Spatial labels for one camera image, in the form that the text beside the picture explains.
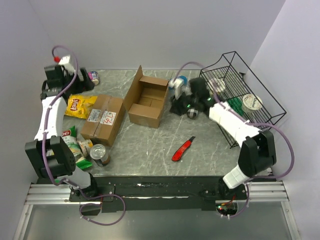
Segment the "blue plastic object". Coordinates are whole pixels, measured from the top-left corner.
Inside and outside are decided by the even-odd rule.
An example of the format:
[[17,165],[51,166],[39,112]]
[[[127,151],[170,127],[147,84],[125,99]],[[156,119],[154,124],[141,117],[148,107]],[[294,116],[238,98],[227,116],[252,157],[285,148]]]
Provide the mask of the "blue plastic object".
[[184,86],[186,86],[188,84],[188,79],[184,75],[180,75],[179,78],[183,80]]

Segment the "plain taped cardboard box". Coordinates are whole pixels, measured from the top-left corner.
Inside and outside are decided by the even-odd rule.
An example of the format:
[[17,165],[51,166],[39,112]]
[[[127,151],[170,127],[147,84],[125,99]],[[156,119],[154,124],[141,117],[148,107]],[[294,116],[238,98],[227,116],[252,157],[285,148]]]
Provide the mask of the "plain taped cardboard box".
[[169,92],[169,81],[143,74],[139,66],[123,100],[129,120],[133,124],[158,128]]

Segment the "labelled cardboard express box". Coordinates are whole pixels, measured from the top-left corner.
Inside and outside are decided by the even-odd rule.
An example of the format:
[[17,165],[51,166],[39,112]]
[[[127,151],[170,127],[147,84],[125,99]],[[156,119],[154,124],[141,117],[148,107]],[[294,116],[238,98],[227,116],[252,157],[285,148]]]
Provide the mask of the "labelled cardboard express box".
[[97,96],[80,134],[85,140],[91,140],[94,144],[112,147],[124,115],[123,99],[100,94]]

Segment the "red black box cutter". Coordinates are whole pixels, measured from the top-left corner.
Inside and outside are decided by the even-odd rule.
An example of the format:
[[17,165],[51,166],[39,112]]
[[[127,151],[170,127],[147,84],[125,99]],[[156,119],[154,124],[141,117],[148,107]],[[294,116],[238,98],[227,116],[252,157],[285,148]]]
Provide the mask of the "red black box cutter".
[[173,162],[179,162],[184,155],[185,151],[192,145],[193,140],[195,139],[195,136],[192,136],[190,139],[188,139],[186,142],[184,142],[179,149],[174,153],[171,160]]

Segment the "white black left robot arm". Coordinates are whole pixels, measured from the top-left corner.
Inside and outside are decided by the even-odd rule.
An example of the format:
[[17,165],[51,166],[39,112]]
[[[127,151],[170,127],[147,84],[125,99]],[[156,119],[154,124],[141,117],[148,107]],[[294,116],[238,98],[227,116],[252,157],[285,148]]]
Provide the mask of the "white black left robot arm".
[[82,78],[65,65],[54,64],[44,69],[46,80],[41,86],[42,115],[33,141],[25,144],[26,155],[39,179],[49,179],[54,185],[68,184],[74,195],[94,201],[99,195],[92,174],[76,164],[75,156],[63,140],[63,118],[71,95],[94,89],[84,67]]

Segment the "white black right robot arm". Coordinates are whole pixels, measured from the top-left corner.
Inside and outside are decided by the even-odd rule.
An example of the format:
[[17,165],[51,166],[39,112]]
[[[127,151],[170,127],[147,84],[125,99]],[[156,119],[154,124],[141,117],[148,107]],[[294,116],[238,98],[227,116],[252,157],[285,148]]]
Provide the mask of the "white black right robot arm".
[[244,120],[222,99],[226,89],[224,80],[198,77],[186,81],[177,77],[169,81],[168,87],[174,91],[170,99],[171,112],[177,115],[204,112],[240,147],[236,166],[219,181],[218,193],[223,199],[230,199],[238,186],[277,162],[274,135]]

